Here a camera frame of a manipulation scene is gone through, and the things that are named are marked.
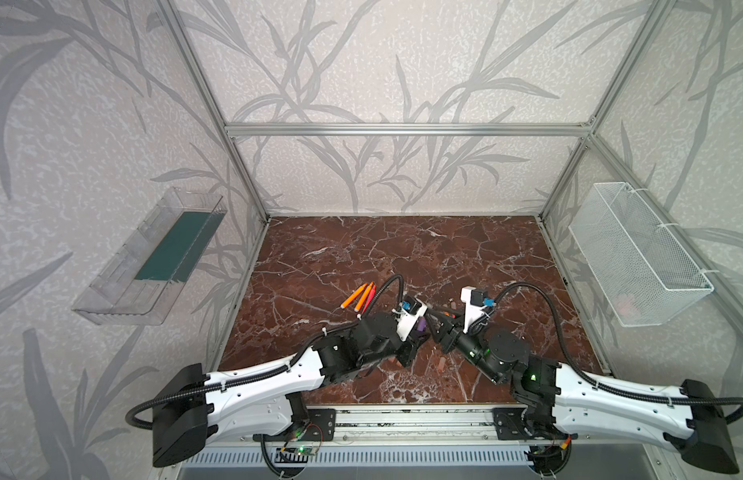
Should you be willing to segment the pink marker group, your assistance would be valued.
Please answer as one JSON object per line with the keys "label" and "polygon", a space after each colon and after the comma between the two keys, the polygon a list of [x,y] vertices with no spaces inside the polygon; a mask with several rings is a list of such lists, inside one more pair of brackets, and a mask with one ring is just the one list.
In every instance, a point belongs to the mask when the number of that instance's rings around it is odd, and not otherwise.
{"label": "pink marker group", "polygon": [[373,299],[373,296],[375,296],[375,290],[377,290],[377,285],[373,284],[373,286],[371,286],[371,292],[370,292],[370,295],[368,296],[368,299],[366,301],[365,308],[370,305],[370,303],[371,303],[371,301]]}

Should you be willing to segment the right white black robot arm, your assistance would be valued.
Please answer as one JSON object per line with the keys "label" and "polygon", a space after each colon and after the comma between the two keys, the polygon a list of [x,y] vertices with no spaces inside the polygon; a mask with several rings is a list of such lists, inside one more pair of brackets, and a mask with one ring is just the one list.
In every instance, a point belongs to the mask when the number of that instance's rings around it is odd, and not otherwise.
{"label": "right white black robot arm", "polygon": [[531,354],[505,329],[489,339],[465,334],[443,311],[429,310],[425,321],[445,351],[459,351],[491,382],[509,385],[531,438],[621,437],[675,451],[701,470],[739,473],[729,424],[743,416],[743,398],[717,398],[690,379],[661,387],[589,374]]}

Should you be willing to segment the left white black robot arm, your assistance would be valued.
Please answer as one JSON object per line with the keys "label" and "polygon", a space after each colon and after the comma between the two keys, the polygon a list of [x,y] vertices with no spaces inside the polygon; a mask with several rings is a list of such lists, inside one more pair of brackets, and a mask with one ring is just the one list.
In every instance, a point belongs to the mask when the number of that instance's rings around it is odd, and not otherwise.
{"label": "left white black robot arm", "polygon": [[279,360],[212,373],[189,365],[150,407],[153,464],[180,463],[218,440],[292,433],[308,422],[303,393],[354,380],[389,358],[407,366],[425,340],[423,314],[377,312]]}

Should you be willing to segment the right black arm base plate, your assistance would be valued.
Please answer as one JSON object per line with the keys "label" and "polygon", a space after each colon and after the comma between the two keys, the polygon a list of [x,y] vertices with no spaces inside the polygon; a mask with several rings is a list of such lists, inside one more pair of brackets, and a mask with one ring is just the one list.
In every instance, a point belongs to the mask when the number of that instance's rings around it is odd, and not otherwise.
{"label": "right black arm base plate", "polygon": [[543,427],[533,428],[527,425],[523,414],[527,408],[523,406],[501,406],[491,410],[493,428],[499,440],[517,441],[563,441],[567,435],[553,429]]}

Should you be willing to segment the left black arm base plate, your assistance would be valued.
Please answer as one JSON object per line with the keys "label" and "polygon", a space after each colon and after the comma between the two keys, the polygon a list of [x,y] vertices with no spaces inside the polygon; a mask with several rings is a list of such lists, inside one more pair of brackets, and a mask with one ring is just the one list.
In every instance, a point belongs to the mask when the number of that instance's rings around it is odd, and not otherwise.
{"label": "left black arm base plate", "polygon": [[287,441],[332,441],[337,427],[337,410],[333,408],[309,408],[308,416],[293,423],[278,435],[255,434],[253,440],[259,442]]}

